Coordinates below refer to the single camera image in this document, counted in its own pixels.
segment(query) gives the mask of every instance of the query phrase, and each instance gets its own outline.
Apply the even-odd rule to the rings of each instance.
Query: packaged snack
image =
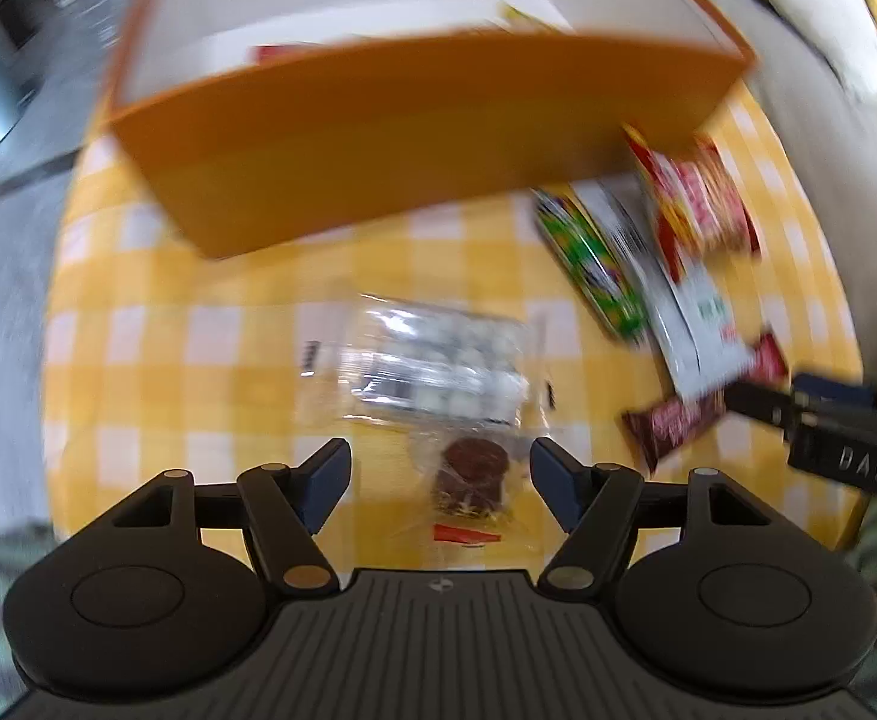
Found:
[[[651,199],[651,228],[672,281],[685,277],[689,261],[714,251],[759,251],[752,218],[710,138],[696,138],[696,154],[685,160],[652,151],[631,127],[625,138]]]
[[[622,273],[571,189],[533,189],[535,221],[555,256],[616,338],[638,343],[645,335],[642,301]]]
[[[495,427],[411,432],[408,455],[432,501],[419,524],[427,524],[432,541],[463,547],[528,541],[511,504],[526,483],[532,441],[531,433]],[[400,531],[413,525],[405,523]]]
[[[523,10],[519,10],[514,5],[510,5],[505,1],[499,2],[498,5],[499,18],[504,22],[505,28],[509,32],[560,32],[561,30],[555,25],[551,25],[544,20],[528,15]]]
[[[343,415],[516,428],[538,395],[540,343],[515,319],[361,295],[340,355]]]
[[[641,290],[648,323],[680,398],[694,401],[738,378],[752,356],[735,331],[728,305],[701,263],[690,264],[680,284],[665,274],[653,253],[637,182],[619,185],[614,196],[595,181],[571,186],[630,282]]]
[[[290,53],[302,52],[308,50],[315,45],[310,43],[286,43],[279,46],[256,46],[254,47],[252,57],[255,64],[262,65],[270,59],[276,59],[279,56],[286,56]]]
[[[482,517],[502,509],[508,453],[499,442],[461,437],[445,447],[441,458],[435,476],[435,504],[440,511]]]
[[[788,365],[771,331],[762,334],[753,350],[752,367],[744,377],[762,384],[786,379]],[[724,414],[723,390],[718,389],[691,402],[672,396],[641,412],[624,412],[622,422],[638,442],[648,472],[653,474],[658,461],[699,437]]]

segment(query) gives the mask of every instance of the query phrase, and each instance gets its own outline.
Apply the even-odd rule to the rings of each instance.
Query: gray carpet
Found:
[[[44,305],[71,161],[128,1],[79,0],[53,10],[17,60],[23,65],[17,74],[41,81],[0,143],[0,531],[48,515],[41,463]]]
[[[46,519],[41,334],[70,174],[0,199],[0,530]]]

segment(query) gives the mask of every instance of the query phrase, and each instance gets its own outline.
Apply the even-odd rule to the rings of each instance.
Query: table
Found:
[[[771,324],[793,367],[859,375],[828,246],[744,85],[708,129],[763,239],[760,262],[733,257],[711,268],[741,335],[753,341]],[[267,461],[298,464],[342,436],[353,447],[353,482],[318,536],[336,570],[521,566],[537,575],[562,535],[530,485],[514,501],[513,538],[481,549],[435,544],[427,484],[408,461],[406,437],[336,421],[316,404],[299,376],[303,346],[323,340],[323,317],[358,290],[545,317],[556,394],[550,435],[582,461],[637,466],[618,415],[669,391],[667,372],[651,349],[605,336],[539,240],[526,194],[452,202],[211,262],[178,238],[112,139],[92,127],[48,301],[44,454],[59,531],[73,533],[163,469],[226,482]],[[854,495],[791,471],[785,457],[779,434],[728,415],[663,461],[656,479],[717,466],[833,545]],[[203,538],[243,552],[235,533]],[[639,552],[674,538],[643,533]]]

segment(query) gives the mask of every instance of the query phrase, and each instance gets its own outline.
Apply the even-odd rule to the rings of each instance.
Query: orange box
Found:
[[[623,122],[680,151],[754,60],[706,0],[540,0],[554,32],[456,20],[488,1],[137,0],[110,128],[182,232],[227,257],[624,170]],[[271,42],[324,45],[254,64]]]

